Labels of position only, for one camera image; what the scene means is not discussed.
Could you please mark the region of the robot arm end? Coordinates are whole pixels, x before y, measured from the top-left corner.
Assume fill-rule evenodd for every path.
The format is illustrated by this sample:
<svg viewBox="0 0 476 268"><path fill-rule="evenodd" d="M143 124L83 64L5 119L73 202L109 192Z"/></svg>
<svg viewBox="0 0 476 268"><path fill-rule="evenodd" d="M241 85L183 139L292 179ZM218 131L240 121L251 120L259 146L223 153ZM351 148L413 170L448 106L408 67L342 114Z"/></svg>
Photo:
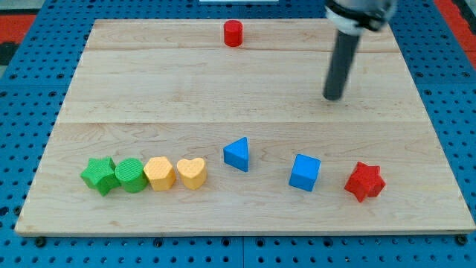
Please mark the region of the robot arm end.
<svg viewBox="0 0 476 268"><path fill-rule="evenodd" d="M395 15L397 0L326 0L328 20L347 35L358 36L364 31L380 31Z"/></svg>

